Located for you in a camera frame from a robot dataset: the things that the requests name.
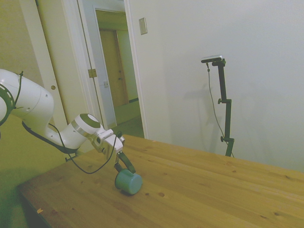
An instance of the teal mug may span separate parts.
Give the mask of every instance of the teal mug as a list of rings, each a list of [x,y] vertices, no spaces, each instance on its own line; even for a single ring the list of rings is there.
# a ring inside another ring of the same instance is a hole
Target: teal mug
[[[115,187],[131,195],[136,194],[141,188],[142,177],[136,173],[131,173],[128,169],[121,170],[115,178]]]

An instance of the light switch plate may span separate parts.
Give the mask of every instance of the light switch plate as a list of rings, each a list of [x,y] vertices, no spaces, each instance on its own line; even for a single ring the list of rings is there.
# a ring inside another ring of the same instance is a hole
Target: light switch plate
[[[139,28],[141,29],[141,34],[148,33],[147,31],[147,24],[146,24],[146,18],[139,19]]]

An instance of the wood grain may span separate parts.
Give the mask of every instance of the wood grain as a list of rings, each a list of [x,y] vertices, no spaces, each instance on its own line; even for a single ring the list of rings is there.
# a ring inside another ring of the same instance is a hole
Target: wood grain
[[[19,186],[55,228],[303,228],[304,174],[125,136],[124,153],[143,178],[117,190],[113,162],[95,174],[69,161]],[[75,159],[93,171],[96,151]]]

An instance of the door hinge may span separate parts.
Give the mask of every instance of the door hinge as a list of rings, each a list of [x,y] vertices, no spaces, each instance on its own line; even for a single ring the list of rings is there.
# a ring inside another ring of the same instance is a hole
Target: door hinge
[[[97,77],[96,69],[89,69],[89,78]]]

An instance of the floor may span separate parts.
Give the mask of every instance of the floor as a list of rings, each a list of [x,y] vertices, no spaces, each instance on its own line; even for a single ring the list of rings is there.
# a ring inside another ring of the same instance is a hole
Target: floor
[[[144,138],[138,101],[116,107],[114,110],[118,124],[116,127],[112,128],[114,134],[121,131],[123,134]]]

